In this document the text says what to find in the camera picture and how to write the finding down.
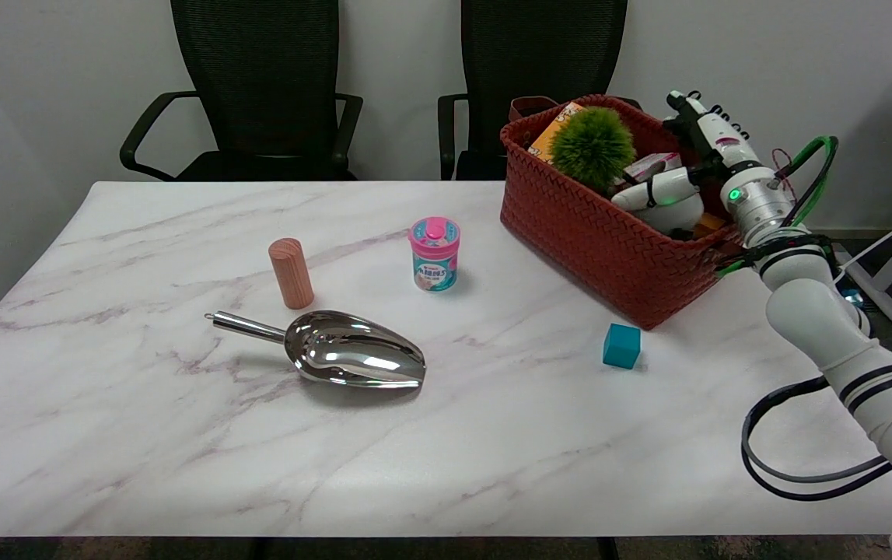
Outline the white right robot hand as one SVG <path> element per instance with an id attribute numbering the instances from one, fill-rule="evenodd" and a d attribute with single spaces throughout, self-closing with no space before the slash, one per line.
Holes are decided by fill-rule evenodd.
<path id="1" fill-rule="evenodd" d="M 728 205 L 751 198 L 752 182 L 768 187 L 776 178 L 776 172 L 758 159 L 741 125 L 733 123 L 721 106 L 706 109 L 700 99 L 698 91 L 670 92 L 666 102 L 677 116 L 663 123 L 694 150 L 697 164 L 654 174 L 610 199 L 660 233 L 694 228 L 704 213 L 699 192 L 709 184 L 722 185 L 720 199 Z"/>

